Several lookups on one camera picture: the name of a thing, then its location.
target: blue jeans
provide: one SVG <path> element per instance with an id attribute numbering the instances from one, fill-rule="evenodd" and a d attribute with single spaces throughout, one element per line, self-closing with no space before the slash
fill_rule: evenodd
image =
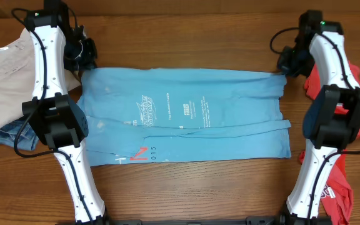
<path id="1" fill-rule="evenodd" d="M 23 121 L 16 120 L 3 126 L 0 129 L 0 144 L 13 147 L 13 141 L 22 124 Z M 31 129 L 30 125 L 27 124 L 19 138 L 17 147 L 22 150 L 32 151 L 36 148 L 37 143 L 38 137 L 36 133 Z"/>

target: white logo print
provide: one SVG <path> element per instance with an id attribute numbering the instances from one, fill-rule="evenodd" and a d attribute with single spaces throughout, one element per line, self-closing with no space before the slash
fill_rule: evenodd
<path id="1" fill-rule="evenodd" d="M 190 107 L 189 104 L 183 104 L 182 107 L 184 108 L 184 115 L 189 116 L 190 115 Z"/>
<path id="2" fill-rule="evenodd" d="M 142 103 L 137 102 L 140 110 L 140 120 L 144 126 L 154 126 L 156 117 L 156 108 L 153 99 L 148 96 L 141 96 Z"/>

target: pile of clothes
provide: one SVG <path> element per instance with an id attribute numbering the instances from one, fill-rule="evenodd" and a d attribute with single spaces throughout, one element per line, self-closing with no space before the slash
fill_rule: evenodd
<path id="1" fill-rule="evenodd" d="M 16 41 L 0 48 L 0 144 L 13 146 L 23 124 L 22 103 L 30 101 L 34 87 L 34 48 L 26 29 Z M 72 90 L 80 85 L 74 75 L 65 70 L 66 86 Z M 26 125 L 18 142 L 22 150 L 34 150 L 38 137 Z"/>

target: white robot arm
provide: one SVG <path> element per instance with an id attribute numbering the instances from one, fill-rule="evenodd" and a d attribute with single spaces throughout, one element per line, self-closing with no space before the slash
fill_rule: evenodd
<path id="1" fill-rule="evenodd" d="M 70 28 L 68 7 L 60 0 L 44 2 L 43 10 L 28 11 L 23 24 L 32 32 L 36 56 L 33 99 L 23 103 L 23 113 L 28 115 L 31 127 L 41 142 L 52 149 L 64 171 L 73 198 L 76 224 L 113 224 L 98 194 L 86 157 L 86 118 L 68 97 L 64 85 L 64 68 L 83 70 L 96 66 L 94 43 L 85 38 L 83 29 L 76 32 Z M 322 89 L 304 118 L 306 157 L 297 183 L 281 218 L 273 221 L 278 225 L 309 224 L 311 221 L 312 224 L 328 225 L 331 224 L 328 217 L 316 219 L 320 195 L 339 153 L 354 141 L 359 131 L 360 100 L 357 99 L 360 98 L 360 87 L 348 66 L 339 23 L 326 24 L 321 12 L 308 11 L 300 17 L 296 42 L 294 48 L 284 48 L 277 62 L 278 68 L 288 76 L 299 73 L 308 76 L 316 62 Z M 348 109 L 347 116 L 335 115 L 337 106 Z M 257 225 L 262 221 L 265 222 L 260 217 L 248 217 L 244 222 Z M 223 221 L 193 223 L 227 224 Z"/>

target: light blue t-shirt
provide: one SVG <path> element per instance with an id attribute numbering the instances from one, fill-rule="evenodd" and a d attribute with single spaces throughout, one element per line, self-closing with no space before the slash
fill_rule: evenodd
<path id="1" fill-rule="evenodd" d="M 215 69 L 100 68 L 85 72 L 78 105 L 92 166 L 289 158 L 286 78 Z"/>

